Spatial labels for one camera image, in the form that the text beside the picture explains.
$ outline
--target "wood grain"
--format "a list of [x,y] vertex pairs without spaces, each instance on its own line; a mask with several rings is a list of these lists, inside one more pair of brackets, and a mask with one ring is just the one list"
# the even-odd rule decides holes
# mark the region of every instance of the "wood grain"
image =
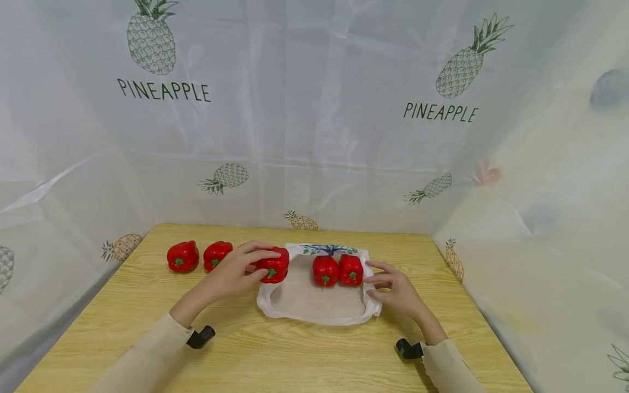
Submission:
[[[204,276],[202,266],[172,274],[165,262],[171,245],[196,240],[203,252],[217,240],[253,239],[346,245],[391,262],[409,275],[488,392],[531,392],[427,236],[176,224],[146,236],[17,391],[79,393],[95,383]],[[200,315],[194,327],[209,324],[217,335],[205,349],[186,351],[164,392],[436,392],[421,363],[402,362],[394,351],[402,337],[421,339],[409,319],[387,309],[342,328],[270,319],[256,307],[256,294],[251,289]]]

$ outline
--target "white curtain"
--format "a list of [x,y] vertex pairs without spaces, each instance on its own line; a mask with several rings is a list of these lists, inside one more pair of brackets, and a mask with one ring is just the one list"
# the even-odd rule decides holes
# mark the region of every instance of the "white curtain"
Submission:
[[10,0],[0,365],[157,223],[308,225],[432,235],[536,391],[622,390],[628,18],[622,0]]

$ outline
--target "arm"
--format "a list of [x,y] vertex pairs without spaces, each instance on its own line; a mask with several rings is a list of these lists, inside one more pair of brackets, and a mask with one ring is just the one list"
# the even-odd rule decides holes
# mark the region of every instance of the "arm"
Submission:
[[412,316],[426,343],[424,367],[440,393],[486,393],[485,388],[467,367],[457,347],[448,338],[439,320],[422,301]]
[[439,392],[486,393],[408,277],[383,262],[369,261],[367,264],[383,271],[366,278],[364,282],[375,284],[376,289],[390,290],[379,292],[371,289],[367,294],[409,316],[419,326],[426,341],[421,344],[426,374]]
[[192,335],[190,325],[215,301],[238,294],[268,274],[266,269],[245,276],[245,268],[279,254],[272,245],[251,241],[232,251],[205,278],[188,291],[155,326],[112,365],[90,393],[151,393],[161,387],[182,361]]

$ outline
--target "black wrist strap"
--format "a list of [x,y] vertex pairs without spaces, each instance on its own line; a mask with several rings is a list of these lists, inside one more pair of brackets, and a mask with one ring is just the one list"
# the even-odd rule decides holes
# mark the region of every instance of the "black wrist strap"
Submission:
[[214,336],[216,336],[214,329],[211,326],[206,326],[200,333],[197,333],[196,330],[193,331],[192,336],[190,336],[186,344],[188,344],[191,348],[200,350],[208,343],[209,340],[212,340]]
[[395,344],[395,349],[398,352],[398,355],[402,359],[406,360],[421,359],[424,355],[424,351],[421,349],[420,343],[411,345],[406,338],[398,340]]

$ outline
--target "hand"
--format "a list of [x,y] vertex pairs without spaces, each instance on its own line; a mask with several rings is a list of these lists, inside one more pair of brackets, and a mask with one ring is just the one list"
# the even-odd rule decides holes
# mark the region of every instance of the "hand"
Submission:
[[269,273],[267,269],[258,269],[245,275],[247,266],[261,259],[280,257],[278,253],[268,251],[271,248],[273,245],[260,241],[243,244],[227,254],[195,289],[208,304],[243,292]]
[[406,274],[384,262],[367,261],[367,265],[382,269],[371,277],[363,280],[375,284],[376,289],[389,289],[388,292],[367,291],[371,298],[393,307],[399,313],[409,316],[419,326],[424,340],[428,345],[437,345],[448,338],[437,317],[430,311],[426,303],[413,287]]
[[256,284],[269,273],[267,269],[258,269],[250,275],[245,275],[245,269],[260,259],[278,258],[278,253],[268,251],[271,248],[273,245],[250,241],[233,250],[173,306],[170,315],[187,328],[211,303],[237,295]]
[[383,271],[367,277],[363,282],[375,284],[376,289],[389,289],[387,292],[370,289],[367,294],[399,313],[415,317],[424,302],[406,274],[384,262],[367,261],[367,265]]

